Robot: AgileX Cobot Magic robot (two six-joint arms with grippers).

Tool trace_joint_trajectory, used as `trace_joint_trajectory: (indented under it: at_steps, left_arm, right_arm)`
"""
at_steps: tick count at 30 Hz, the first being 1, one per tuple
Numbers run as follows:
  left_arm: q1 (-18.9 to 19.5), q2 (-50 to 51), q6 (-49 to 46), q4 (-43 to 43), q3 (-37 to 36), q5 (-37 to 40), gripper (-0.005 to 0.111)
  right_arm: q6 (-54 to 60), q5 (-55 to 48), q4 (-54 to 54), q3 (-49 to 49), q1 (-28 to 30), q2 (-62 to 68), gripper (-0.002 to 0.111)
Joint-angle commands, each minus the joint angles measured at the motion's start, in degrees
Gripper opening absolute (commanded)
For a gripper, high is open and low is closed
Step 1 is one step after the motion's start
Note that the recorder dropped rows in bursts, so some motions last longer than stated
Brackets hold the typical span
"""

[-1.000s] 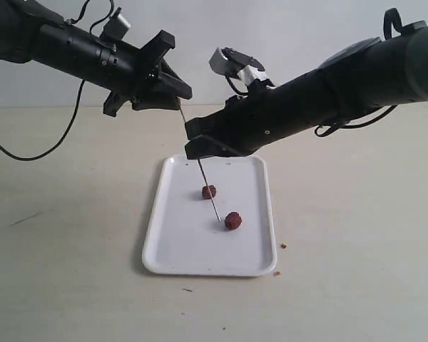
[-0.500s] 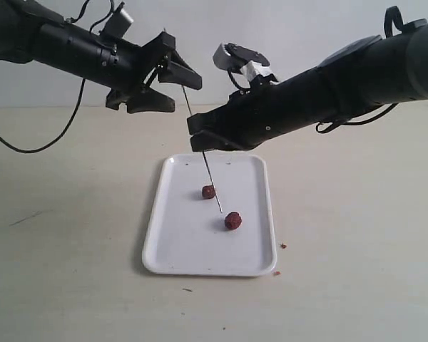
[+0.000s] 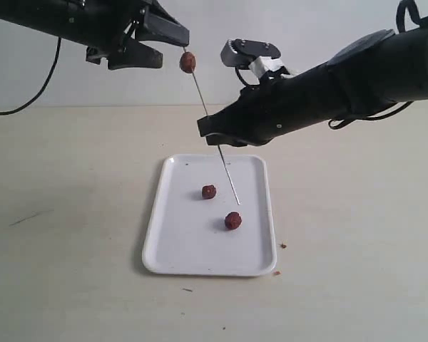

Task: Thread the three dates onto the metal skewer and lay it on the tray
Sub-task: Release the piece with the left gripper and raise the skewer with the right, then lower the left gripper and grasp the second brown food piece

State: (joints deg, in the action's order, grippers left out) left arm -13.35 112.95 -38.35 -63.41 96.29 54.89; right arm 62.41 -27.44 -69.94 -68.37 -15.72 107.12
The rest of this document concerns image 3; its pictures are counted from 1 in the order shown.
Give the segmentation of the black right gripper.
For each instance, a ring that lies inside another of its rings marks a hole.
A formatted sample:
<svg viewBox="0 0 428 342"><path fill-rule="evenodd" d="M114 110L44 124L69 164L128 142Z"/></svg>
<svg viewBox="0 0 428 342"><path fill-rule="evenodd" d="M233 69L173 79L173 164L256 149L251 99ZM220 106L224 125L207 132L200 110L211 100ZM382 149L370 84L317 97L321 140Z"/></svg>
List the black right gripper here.
<svg viewBox="0 0 428 342"><path fill-rule="evenodd" d="M207 145L264 145L279 135L321 123L335 114L335 82L316 73L281 80L197 121Z"/></svg>

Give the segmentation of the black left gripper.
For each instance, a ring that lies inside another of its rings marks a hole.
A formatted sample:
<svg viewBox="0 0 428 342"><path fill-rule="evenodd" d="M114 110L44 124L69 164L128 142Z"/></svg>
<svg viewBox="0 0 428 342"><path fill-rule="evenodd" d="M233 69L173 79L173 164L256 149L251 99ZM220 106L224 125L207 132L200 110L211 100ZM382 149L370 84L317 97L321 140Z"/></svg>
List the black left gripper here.
<svg viewBox="0 0 428 342"><path fill-rule="evenodd" d="M108 70L163 67L163 54L139 41L188 46L190 32L158 1L113 1L88 43L86 61L108 61Z"/></svg>

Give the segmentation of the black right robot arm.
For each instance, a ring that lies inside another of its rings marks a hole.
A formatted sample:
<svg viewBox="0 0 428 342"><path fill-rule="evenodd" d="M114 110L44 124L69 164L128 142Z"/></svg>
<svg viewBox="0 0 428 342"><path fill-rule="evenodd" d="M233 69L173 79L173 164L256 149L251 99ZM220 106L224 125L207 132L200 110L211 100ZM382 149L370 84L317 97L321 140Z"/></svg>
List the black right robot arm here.
<svg viewBox="0 0 428 342"><path fill-rule="evenodd" d="M381 30L293 78L243 92L198 120L208 145L261 146L327 120L343 125L398 103L428 100L428 16L419 28Z"/></svg>

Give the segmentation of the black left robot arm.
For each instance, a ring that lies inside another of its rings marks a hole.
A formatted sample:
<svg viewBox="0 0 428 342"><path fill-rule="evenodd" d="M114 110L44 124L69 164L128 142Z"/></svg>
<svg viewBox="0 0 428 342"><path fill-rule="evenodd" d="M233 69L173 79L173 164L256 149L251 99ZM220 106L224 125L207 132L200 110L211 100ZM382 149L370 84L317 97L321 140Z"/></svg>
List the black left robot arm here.
<svg viewBox="0 0 428 342"><path fill-rule="evenodd" d="M161 68L148 41L186 47L189 30L158 1L0 0L0 19L86 47L86 60L108 69Z"/></svg>

